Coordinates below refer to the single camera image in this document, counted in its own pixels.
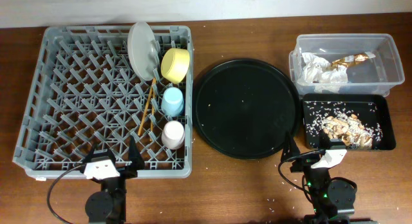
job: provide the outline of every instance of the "yellow bowl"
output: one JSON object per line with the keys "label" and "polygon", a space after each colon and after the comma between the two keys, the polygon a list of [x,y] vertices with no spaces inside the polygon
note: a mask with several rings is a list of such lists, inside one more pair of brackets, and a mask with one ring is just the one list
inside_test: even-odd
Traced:
{"label": "yellow bowl", "polygon": [[162,60],[162,75],[173,84],[181,82],[189,69],[189,51],[178,48],[168,50]]}

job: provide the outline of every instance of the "plastic dish rack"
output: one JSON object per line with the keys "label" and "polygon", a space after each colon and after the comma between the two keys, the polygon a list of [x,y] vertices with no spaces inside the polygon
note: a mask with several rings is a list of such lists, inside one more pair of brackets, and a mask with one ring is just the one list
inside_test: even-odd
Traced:
{"label": "plastic dish rack", "polygon": [[[172,86],[154,69],[156,98],[151,100],[139,137],[150,82],[141,81],[127,56],[130,26],[50,27],[41,44],[13,162],[37,180],[56,178],[91,150],[111,149],[116,166],[129,164],[130,136],[145,160],[138,178],[185,178],[192,168],[193,45],[186,26],[152,26],[160,58],[169,48],[187,49],[191,64],[177,85],[185,96],[185,114],[173,118],[185,127],[184,147],[163,146],[163,126],[171,117],[160,110],[163,92]],[[65,178],[86,178],[78,171]]]}

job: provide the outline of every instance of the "black tray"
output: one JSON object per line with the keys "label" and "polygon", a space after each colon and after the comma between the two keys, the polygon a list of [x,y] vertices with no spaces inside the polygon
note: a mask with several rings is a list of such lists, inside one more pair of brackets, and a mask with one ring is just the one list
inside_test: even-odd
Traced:
{"label": "black tray", "polygon": [[282,149],[299,129],[301,105],[292,81],[263,61],[238,59],[213,68],[194,88],[194,125],[221,153],[242,159]]}
{"label": "black tray", "polygon": [[334,94],[306,94],[303,97],[303,124],[306,135],[306,145],[313,148],[328,148],[320,146],[323,141],[323,131],[320,127],[310,127],[313,124],[316,114],[335,116],[334,110],[339,110],[347,115],[355,114],[362,124],[366,127],[373,127],[382,130],[382,136],[378,140],[373,139],[372,149],[375,150],[392,150],[396,147],[395,135],[392,129],[391,117],[389,115],[388,104],[384,97],[380,95],[334,95]]}

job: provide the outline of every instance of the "plastic container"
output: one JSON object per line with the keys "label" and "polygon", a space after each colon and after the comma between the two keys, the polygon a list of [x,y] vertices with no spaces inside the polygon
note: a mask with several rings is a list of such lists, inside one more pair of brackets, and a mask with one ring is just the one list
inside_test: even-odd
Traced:
{"label": "plastic container", "polygon": [[[313,84],[303,86],[296,81],[301,76],[304,52],[316,54],[332,62],[348,55],[370,51],[376,55],[360,65],[348,68],[347,84]],[[315,86],[338,87],[339,93],[378,94],[405,81],[404,70],[392,36],[388,34],[310,34],[297,37],[295,50],[289,54],[290,78],[300,95],[315,93]]]}
{"label": "plastic container", "polygon": [[[160,57],[170,48],[182,48],[193,59],[188,27],[151,28],[159,30],[154,36]],[[193,61],[186,80],[175,85],[185,92],[184,114],[176,118],[160,110],[162,95],[172,84],[154,70],[153,90],[159,96],[151,100],[144,132],[137,136],[150,82],[142,82],[129,65],[129,30],[130,26],[67,26],[45,31],[13,157],[28,176],[56,178],[83,160],[92,144],[98,144],[98,149],[110,148],[116,166],[127,165],[130,135],[145,160],[138,178],[190,175]],[[171,120],[179,121],[185,129],[184,147],[177,150],[161,142],[164,125]],[[86,176],[73,171],[64,178]]]}

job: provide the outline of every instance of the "wooden table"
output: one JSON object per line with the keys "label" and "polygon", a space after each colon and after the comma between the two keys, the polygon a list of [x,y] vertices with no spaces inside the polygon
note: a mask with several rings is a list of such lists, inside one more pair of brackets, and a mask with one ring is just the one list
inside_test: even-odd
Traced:
{"label": "wooden table", "polygon": [[[393,151],[349,152],[331,170],[358,184],[354,218],[412,223],[412,14],[287,17],[176,22],[194,42],[194,74],[240,57],[267,61],[288,74],[288,54],[302,33],[389,33],[402,59],[406,81],[386,98],[397,139]],[[0,219],[2,223],[58,223],[46,205],[51,180],[37,182],[12,163],[45,28],[0,30]],[[128,223],[248,223],[286,221],[312,214],[304,194],[282,184],[280,154],[261,160],[232,159],[194,132],[193,171],[186,179],[127,181]],[[295,138],[302,151],[303,130]],[[296,180],[300,174],[287,177]],[[52,194],[55,210],[86,223],[87,198],[99,190],[87,180],[64,180]]]}

